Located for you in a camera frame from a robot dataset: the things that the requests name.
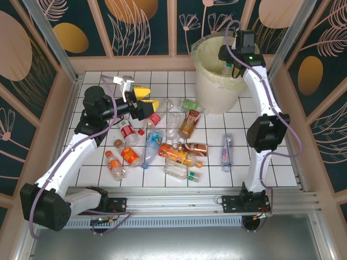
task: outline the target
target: blue bottle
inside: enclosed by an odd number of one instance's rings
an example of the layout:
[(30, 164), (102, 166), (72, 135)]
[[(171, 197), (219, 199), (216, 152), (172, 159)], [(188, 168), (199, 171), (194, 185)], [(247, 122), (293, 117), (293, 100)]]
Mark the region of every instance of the blue bottle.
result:
[(152, 128), (147, 136), (145, 147), (142, 151), (142, 164), (143, 169), (147, 169), (148, 165), (153, 162), (154, 158), (158, 155), (159, 148), (162, 144), (164, 133), (160, 129)]

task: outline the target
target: clear plastic bottle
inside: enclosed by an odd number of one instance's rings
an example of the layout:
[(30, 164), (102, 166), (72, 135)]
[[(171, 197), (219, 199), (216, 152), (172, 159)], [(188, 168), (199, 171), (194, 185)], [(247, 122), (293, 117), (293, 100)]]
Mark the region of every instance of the clear plastic bottle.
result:
[(125, 177), (125, 170), (122, 164), (111, 151), (106, 151), (105, 156), (108, 160), (107, 167), (111, 171), (111, 174), (116, 181), (121, 181)]
[(226, 66), (224, 67), (222, 74), (224, 76), (231, 76), (232, 75), (232, 65), (230, 63), (226, 63)]
[(154, 158), (158, 155), (159, 148), (163, 140), (163, 131), (160, 129), (151, 129), (146, 140), (145, 147), (142, 151), (142, 164), (143, 169), (147, 169), (148, 165), (153, 162)]
[(128, 120), (122, 120), (118, 126), (127, 145), (135, 146), (139, 142), (139, 138)]
[(142, 128), (138, 131), (139, 135), (144, 135), (146, 128), (154, 128), (157, 124), (159, 124), (161, 119), (168, 111), (171, 110), (173, 106), (174, 104), (169, 99), (162, 102), (157, 111), (143, 121)]
[(167, 160), (164, 166), (164, 172), (168, 175), (176, 177), (181, 180), (191, 180), (194, 182), (199, 182), (200, 174), (196, 172), (189, 171), (187, 166), (179, 164), (172, 160)]
[(184, 97), (179, 100), (177, 109), (184, 112), (189, 112), (189, 110), (195, 110), (198, 112), (203, 112), (205, 114), (207, 114), (208, 112), (207, 109), (201, 106), (198, 102), (185, 99)]
[(125, 147), (125, 144), (121, 140), (116, 140), (114, 146), (130, 167), (137, 167), (141, 164), (140, 156), (131, 147)]
[(222, 156), (221, 166), (223, 172), (230, 172), (230, 168), (233, 166), (234, 155), (234, 138), (230, 133), (223, 135), (222, 140)]
[(177, 138), (179, 122), (181, 115), (178, 113), (168, 113), (168, 122), (166, 123), (166, 143), (172, 145)]

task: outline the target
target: white bottle cap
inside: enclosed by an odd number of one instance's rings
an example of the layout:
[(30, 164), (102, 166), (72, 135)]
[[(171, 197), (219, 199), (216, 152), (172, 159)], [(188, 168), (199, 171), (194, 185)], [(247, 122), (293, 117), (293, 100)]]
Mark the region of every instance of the white bottle cap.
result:
[(180, 138), (178, 138), (178, 142), (180, 142), (180, 143), (184, 144), (184, 143), (185, 143), (185, 139), (184, 139), (184, 138), (182, 138), (182, 137), (180, 137)]

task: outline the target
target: orange label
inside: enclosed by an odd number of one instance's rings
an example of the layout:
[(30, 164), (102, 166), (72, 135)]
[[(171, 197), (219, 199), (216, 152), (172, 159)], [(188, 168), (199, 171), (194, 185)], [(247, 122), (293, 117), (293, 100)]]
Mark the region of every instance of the orange label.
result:
[(161, 157), (168, 158), (182, 164), (185, 161), (188, 153), (173, 148), (168, 144), (162, 144), (158, 154)]
[(108, 166), (108, 168), (110, 169), (110, 170), (112, 170), (113, 168), (116, 168), (116, 167), (119, 167), (119, 166), (121, 166), (121, 163), (120, 163), (120, 161), (119, 160), (112, 160), (112, 161), (110, 161), (108, 164), (107, 164), (107, 166)]
[(140, 158), (137, 153), (130, 147), (125, 148), (120, 154), (126, 162), (131, 165), (137, 158)]

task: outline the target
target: brown bottle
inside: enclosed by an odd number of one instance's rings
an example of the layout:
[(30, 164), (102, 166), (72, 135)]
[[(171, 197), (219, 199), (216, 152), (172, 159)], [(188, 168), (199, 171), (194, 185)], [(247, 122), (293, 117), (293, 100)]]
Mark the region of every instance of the brown bottle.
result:
[(173, 144), (174, 148), (177, 148), (181, 151), (185, 151), (187, 153), (194, 154), (195, 156), (207, 156), (208, 146), (203, 144)]
[(195, 110), (189, 110), (188, 115), (184, 119), (181, 128), (178, 131), (178, 142), (184, 143), (186, 139), (191, 137), (197, 123), (200, 119), (200, 112)]

